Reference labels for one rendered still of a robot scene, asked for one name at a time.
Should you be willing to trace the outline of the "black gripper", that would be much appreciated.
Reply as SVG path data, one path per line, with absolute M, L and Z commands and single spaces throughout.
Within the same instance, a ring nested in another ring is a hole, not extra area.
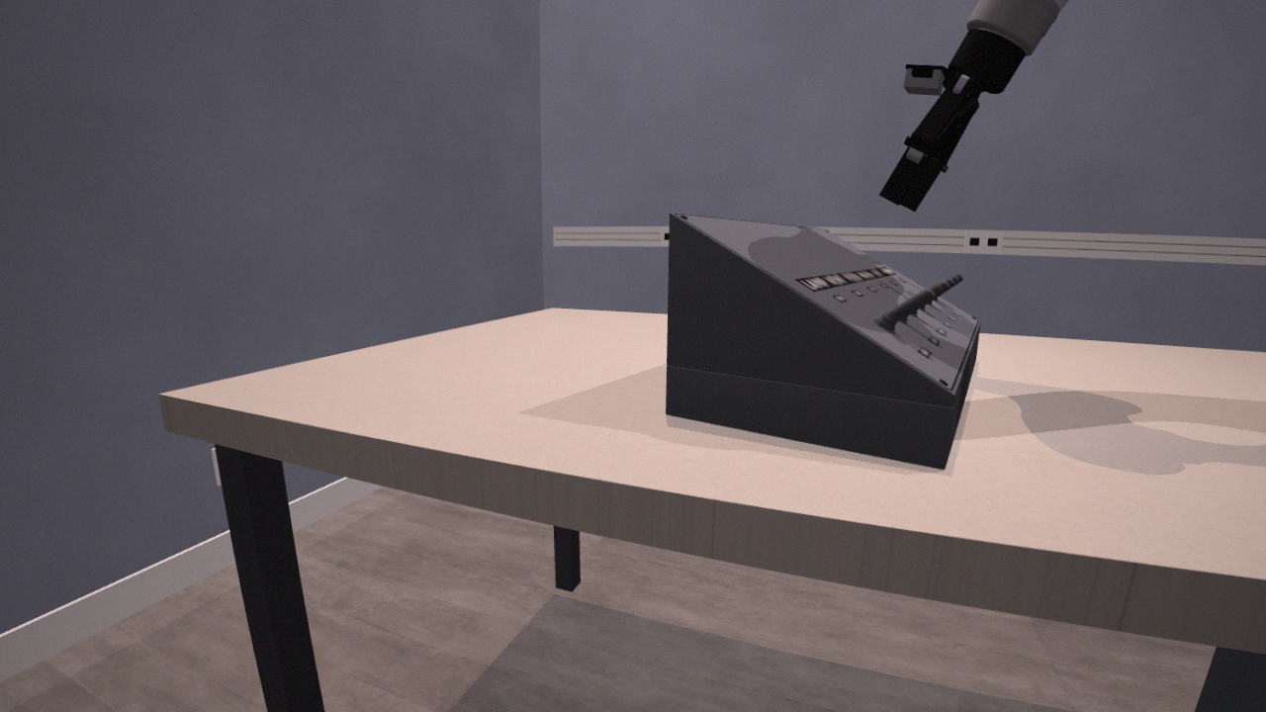
M 979 95 L 1003 92 L 1013 75 L 1017 75 L 1022 60 L 1025 60 L 1025 51 L 1008 38 L 985 29 L 968 29 L 950 61 L 955 76 L 920 125 L 912 136 L 906 136 L 904 144 L 908 147 L 880 196 L 896 207 L 915 212 L 938 174 L 946 174 L 950 168 L 947 161 L 963 136 L 968 119 L 979 109 Z

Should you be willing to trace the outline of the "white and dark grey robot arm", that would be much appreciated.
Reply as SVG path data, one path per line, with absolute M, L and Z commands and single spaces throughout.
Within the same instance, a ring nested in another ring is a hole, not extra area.
M 1020 46 L 1025 54 L 1033 54 L 1041 38 L 1055 23 L 1063 4 L 1070 0 L 980 0 L 968 15 L 968 29 L 985 29 Z M 906 65 L 904 87 L 908 94 L 941 96 L 955 76 L 943 66 Z

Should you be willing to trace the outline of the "dark grey control console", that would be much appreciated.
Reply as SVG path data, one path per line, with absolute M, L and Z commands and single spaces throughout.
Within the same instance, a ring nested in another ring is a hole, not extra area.
M 981 323 L 939 298 L 962 280 L 920 288 L 820 228 L 670 213 L 666 414 L 944 470 Z

